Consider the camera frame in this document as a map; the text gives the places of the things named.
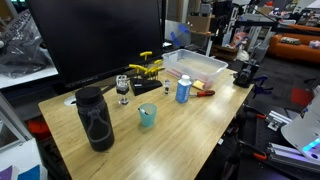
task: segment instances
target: black water bottle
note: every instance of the black water bottle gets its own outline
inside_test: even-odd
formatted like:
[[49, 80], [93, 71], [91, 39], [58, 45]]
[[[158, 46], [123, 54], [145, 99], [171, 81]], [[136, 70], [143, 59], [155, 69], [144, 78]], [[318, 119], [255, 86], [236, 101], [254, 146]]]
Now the black water bottle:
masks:
[[98, 87], [86, 87], [76, 92], [78, 114], [91, 147], [104, 151], [114, 142], [107, 103]]

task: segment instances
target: red handle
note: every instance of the red handle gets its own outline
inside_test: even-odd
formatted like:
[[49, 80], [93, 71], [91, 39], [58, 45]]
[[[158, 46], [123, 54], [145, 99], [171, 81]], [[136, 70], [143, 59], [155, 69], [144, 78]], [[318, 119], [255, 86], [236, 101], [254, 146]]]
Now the red handle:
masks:
[[256, 114], [256, 117], [260, 118], [260, 119], [266, 119], [267, 118], [265, 115], [262, 115], [262, 114]]
[[258, 153], [253, 153], [253, 156], [257, 159], [260, 159], [262, 161], [267, 159], [267, 154], [265, 152], [263, 152], [263, 155], [258, 154]]
[[197, 92], [198, 97], [213, 96], [216, 92], [213, 90]]

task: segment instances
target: blue water bottle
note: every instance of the blue water bottle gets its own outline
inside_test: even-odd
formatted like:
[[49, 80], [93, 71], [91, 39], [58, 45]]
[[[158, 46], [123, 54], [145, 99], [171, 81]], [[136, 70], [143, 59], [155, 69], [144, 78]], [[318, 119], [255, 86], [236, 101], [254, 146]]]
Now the blue water bottle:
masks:
[[188, 75], [182, 75], [182, 78], [178, 81], [176, 92], [176, 100], [179, 103], [188, 101], [191, 84], [190, 77]]

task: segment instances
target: white bottle cap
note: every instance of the white bottle cap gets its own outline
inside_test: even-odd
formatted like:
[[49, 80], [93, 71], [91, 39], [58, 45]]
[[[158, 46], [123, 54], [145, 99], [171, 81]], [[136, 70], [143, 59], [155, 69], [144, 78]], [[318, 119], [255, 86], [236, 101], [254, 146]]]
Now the white bottle cap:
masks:
[[190, 76], [188, 76], [188, 75], [182, 75], [182, 79], [184, 79], [184, 80], [190, 80]]

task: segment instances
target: red-handled pliers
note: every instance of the red-handled pliers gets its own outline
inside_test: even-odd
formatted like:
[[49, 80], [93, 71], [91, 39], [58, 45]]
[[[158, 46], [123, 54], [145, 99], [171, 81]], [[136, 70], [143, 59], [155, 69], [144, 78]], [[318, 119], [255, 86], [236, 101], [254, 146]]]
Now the red-handled pliers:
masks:
[[197, 94], [190, 94], [191, 97], [213, 96], [216, 92], [213, 90], [200, 91]]

